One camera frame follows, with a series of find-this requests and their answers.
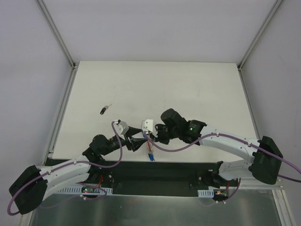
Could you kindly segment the red handled keyring carabiner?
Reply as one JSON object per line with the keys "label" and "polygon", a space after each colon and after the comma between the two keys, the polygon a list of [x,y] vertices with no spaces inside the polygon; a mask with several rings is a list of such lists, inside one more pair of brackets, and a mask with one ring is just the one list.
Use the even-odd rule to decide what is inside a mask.
{"label": "red handled keyring carabiner", "polygon": [[153,152],[153,149],[152,149],[152,145],[151,145],[151,143],[149,141],[147,141],[146,144],[147,144],[147,149],[148,149],[149,160],[151,162],[154,162],[155,158],[154,158],[154,152]]}

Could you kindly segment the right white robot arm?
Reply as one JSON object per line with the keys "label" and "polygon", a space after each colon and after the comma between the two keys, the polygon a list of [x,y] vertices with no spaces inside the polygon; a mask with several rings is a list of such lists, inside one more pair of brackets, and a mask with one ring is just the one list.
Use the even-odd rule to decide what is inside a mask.
{"label": "right white robot arm", "polygon": [[142,122],[143,135],[153,143],[167,145],[171,139],[178,138],[189,146],[213,147],[240,157],[239,161],[218,163],[210,176],[214,186],[250,177],[268,185],[276,183],[283,155],[272,138],[232,135],[201,121],[187,121],[172,108],[164,111],[160,118],[162,124],[155,124],[153,120]]}

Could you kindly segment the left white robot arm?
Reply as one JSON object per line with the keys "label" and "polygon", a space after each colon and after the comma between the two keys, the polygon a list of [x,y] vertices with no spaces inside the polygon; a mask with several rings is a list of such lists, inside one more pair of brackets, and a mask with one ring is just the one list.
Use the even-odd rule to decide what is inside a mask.
{"label": "left white robot arm", "polygon": [[[78,182],[95,183],[99,179],[99,168],[107,168],[103,156],[116,150],[137,150],[147,139],[147,130],[129,127],[123,121],[111,124],[114,136],[110,139],[97,135],[92,139],[88,149],[81,155],[55,166],[27,167],[10,186],[12,196],[7,212],[10,216],[27,214],[60,189]],[[135,138],[138,133],[144,135]]]}

